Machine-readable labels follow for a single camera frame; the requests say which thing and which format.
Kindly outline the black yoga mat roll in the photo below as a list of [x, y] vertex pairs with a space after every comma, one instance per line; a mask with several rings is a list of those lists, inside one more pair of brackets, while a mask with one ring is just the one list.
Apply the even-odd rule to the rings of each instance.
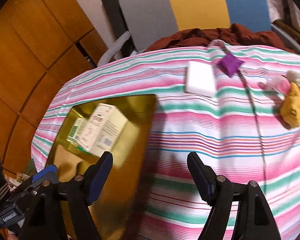
[[103, 8], [108, 17], [108, 21], [112, 28], [115, 39], [117, 40], [127, 30], [127, 24], [125, 22], [119, 0], [101, 0]]

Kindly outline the gold tray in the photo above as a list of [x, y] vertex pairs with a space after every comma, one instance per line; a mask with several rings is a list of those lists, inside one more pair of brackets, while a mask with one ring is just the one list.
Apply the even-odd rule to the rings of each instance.
[[[115, 106], [127, 123], [116, 140], [107, 139], [110, 149], [103, 157], [85, 152], [67, 141], [78, 118], [89, 119], [100, 103]], [[100, 99], [71, 107], [54, 139], [47, 165], [57, 166], [61, 182], [99, 165], [100, 195], [89, 211], [102, 239], [127, 239], [130, 222], [135, 218], [135, 201], [146, 156], [148, 136], [156, 109], [154, 94]]]

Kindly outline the small green white box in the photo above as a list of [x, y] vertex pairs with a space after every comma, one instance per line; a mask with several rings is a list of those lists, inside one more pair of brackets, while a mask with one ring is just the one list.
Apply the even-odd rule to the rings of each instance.
[[70, 132], [66, 138], [66, 140], [75, 146], [78, 145], [78, 140], [80, 135], [83, 132], [83, 129], [87, 123], [87, 119], [85, 118], [77, 118], [74, 124], [72, 125]]

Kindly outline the white foam block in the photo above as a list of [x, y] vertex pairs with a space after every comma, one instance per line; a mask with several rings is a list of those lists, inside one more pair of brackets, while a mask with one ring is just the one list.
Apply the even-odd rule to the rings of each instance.
[[213, 67], [207, 63], [190, 61], [186, 71], [185, 92], [213, 98], [217, 93]]

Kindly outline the pink hair roller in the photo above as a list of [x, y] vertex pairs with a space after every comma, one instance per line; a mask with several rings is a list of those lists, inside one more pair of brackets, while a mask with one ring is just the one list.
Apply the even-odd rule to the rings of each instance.
[[259, 82], [258, 86], [265, 91], [276, 91], [277, 93], [286, 95], [290, 91], [290, 83], [284, 76], [277, 76], [272, 79], [266, 79]]

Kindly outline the pink green striped cloth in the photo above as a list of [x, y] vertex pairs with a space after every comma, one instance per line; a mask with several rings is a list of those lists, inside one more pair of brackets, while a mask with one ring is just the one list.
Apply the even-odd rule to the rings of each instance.
[[[50, 103], [31, 142], [42, 170], [71, 107], [115, 96], [155, 94], [148, 141], [145, 207], [127, 239], [197, 239], [209, 214], [186, 167], [194, 151], [217, 174], [237, 183], [255, 180], [273, 212], [282, 239], [300, 233], [300, 127], [287, 129], [282, 96], [259, 82], [300, 72], [300, 56], [267, 46], [228, 46], [244, 61], [228, 77], [216, 63], [220, 48], [165, 49], [121, 59], [68, 81]], [[213, 98], [185, 92], [190, 61], [215, 67]]]

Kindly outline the dark red garment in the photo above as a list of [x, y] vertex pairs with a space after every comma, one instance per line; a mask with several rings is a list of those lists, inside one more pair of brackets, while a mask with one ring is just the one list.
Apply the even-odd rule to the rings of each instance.
[[295, 52], [287, 48], [283, 44], [281, 38], [273, 31], [259, 31], [254, 33], [247, 27], [237, 23], [232, 24], [230, 28], [194, 28], [182, 30], [171, 36], [159, 39], [149, 46], [146, 51], [149, 52], [180, 47], [206, 47], [213, 40], [222, 40], [232, 46], [262, 45], [278, 48], [290, 53]]

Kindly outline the yellow plush toy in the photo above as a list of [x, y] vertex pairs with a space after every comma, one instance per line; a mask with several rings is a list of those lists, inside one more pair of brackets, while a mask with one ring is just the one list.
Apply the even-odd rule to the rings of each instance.
[[300, 74], [289, 70], [286, 77], [290, 90], [280, 107], [280, 115], [289, 127], [297, 128], [300, 126]]

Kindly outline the grey yellow blue chair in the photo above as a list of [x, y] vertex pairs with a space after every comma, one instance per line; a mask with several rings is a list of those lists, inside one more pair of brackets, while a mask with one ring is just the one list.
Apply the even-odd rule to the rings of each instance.
[[270, 31], [267, 0], [119, 0], [136, 51], [185, 29]]

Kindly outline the wooden wardrobe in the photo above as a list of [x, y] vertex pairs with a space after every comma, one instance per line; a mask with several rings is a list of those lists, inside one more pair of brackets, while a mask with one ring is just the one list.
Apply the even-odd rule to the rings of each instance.
[[0, 10], [0, 159], [14, 177], [67, 81], [90, 70], [107, 46], [76, 0], [7, 0]]

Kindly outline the purple fabric sachet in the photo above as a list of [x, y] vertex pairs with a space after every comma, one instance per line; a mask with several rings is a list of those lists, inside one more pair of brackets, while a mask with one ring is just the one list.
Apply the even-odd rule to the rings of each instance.
[[226, 74], [228, 77], [233, 77], [235, 72], [238, 71], [239, 67], [243, 63], [244, 61], [228, 52], [221, 60], [217, 62], [217, 66], [223, 67], [226, 70]]

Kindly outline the large white carton box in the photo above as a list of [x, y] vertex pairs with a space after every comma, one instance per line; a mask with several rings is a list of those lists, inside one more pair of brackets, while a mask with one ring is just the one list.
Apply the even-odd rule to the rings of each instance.
[[116, 106], [99, 103], [77, 142], [86, 152], [101, 157], [112, 149], [127, 123], [128, 119]]

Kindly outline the patterned curtain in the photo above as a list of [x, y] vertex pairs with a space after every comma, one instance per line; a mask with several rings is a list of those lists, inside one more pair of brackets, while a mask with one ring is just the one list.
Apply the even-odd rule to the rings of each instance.
[[272, 23], [279, 20], [300, 33], [300, 9], [293, 0], [267, 0]]

